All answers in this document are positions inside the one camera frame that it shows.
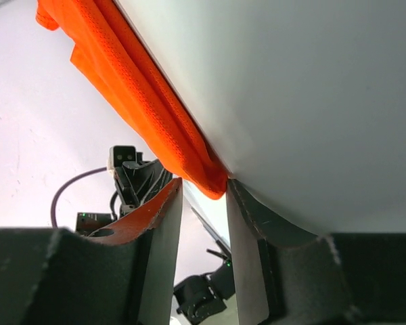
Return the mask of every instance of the black cable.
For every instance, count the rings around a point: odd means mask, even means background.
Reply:
[[[119,218],[117,217],[117,214],[116,214],[116,209],[114,208],[114,203],[116,203],[116,199],[117,199],[118,195],[119,194],[117,193],[117,191],[115,191],[115,193],[113,193],[111,200],[110,200],[111,214],[113,216],[113,220],[115,220],[115,221],[119,220]]]
[[[79,179],[82,179],[86,176],[90,176],[93,174],[97,174],[97,173],[101,173],[103,171],[106,171],[107,167],[102,167],[102,168],[98,168],[98,169],[94,169],[92,171],[86,171],[85,173],[82,173],[78,176],[75,176],[74,178],[71,178],[70,180],[68,180],[65,184],[62,185],[61,188],[59,188],[59,190],[54,194],[53,200],[51,201],[51,210],[50,210],[50,217],[51,217],[51,226],[53,228],[57,228],[57,218],[55,216],[55,210],[57,207],[57,202],[59,200],[60,195],[63,193],[63,191],[72,183],[78,181]]]
[[[228,257],[225,256],[223,253],[218,253],[218,252],[213,251],[212,249],[209,249],[209,248],[206,249],[206,252],[209,253],[209,254],[212,254],[212,255],[214,255],[216,257],[219,257],[220,259],[222,259],[224,261],[228,260]]]

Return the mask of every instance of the white curved panel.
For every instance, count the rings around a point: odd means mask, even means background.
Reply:
[[[406,0],[118,2],[265,204],[319,233],[406,231]]]

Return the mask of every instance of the orange fabric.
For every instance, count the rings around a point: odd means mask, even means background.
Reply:
[[[71,62],[166,169],[210,198],[224,193],[223,166],[112,0],[38,0],[36,19],[74,40]]]

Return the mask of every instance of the orange cloth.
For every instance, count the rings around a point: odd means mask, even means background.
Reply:
[[[36,19],[74,40],[71,62],[166,169],[210,198],[224,193],[222,164],[112,0],[38,0]]]

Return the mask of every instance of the white surface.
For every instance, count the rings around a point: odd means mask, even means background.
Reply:
[[[110,146],[143,140],[69,62],[72,41],[35,22],[37,2],[0,7],[0,226],[48,226],[55,191],[106,165]],[[59,200],[58,223],[78,211],[108,212],[111,177],[90,176]]]
[[[170,325],[181,325],[177,318],[170,317]]]
[[[117,1],[263,202],[317,233],[406,232],[406,1]]]
[[[219,200],[211,200],[193,183],[183,182],[183,195],[197,213],[209,224],[224,243],[230,246],[229,224],[225,194]]]
[[[220,251],[215,241],[192,212],[188,201],[183,201],[181,234],[177,251],[175,284],[194,274],[212,272],[221,266],[222,260],[206,252],[210,248]]]

